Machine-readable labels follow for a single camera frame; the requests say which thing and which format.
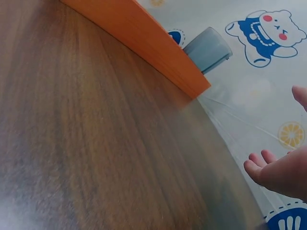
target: hand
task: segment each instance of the hand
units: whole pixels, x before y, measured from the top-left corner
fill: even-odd
[[[294,98],[307,111],[307,88],[294,86]],[[254,182],[277,193],[307,201],[307,146],[302,146],[279,160],[269,150],[256,153],[244,162],[245,171]]]

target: red cheek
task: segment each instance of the red cheek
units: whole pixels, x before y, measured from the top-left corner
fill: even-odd
[[[279,34],[279,38],[282,39],[282,40],[287,40],[287,35]]]
[[[273,20],[273,18],[272,18],[271,16],[269,16],[269,15],[264,15],[264,16],[263,16],[263,19],[264,19],[266,22],[270,22],[270,21]]]

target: cartoon bear print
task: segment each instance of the cartoon bear print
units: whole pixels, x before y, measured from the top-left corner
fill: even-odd
[[[269,65],[272,56],[296,56],[298,52],[294,45],[307,38],[287,10],[253,12],[244,21],[230,23],[225,31],[239,39],[245,46],[247,61],[258,68]]]

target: lemon slice print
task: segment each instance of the lemon slice print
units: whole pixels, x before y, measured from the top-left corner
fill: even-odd
[[[150,0],[152,6],[158,7],[165,3],[165,0]]]
[[[283,147],[293,150],[304,143],[305,131],[298,122],[287,122],[279,128],[278,139]]]

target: brown wooden tabletop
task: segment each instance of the brown wooden tabletop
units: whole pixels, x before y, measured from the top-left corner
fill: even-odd
[[[197,101],[56,0],[0,2],[1,230],[249,230]]]

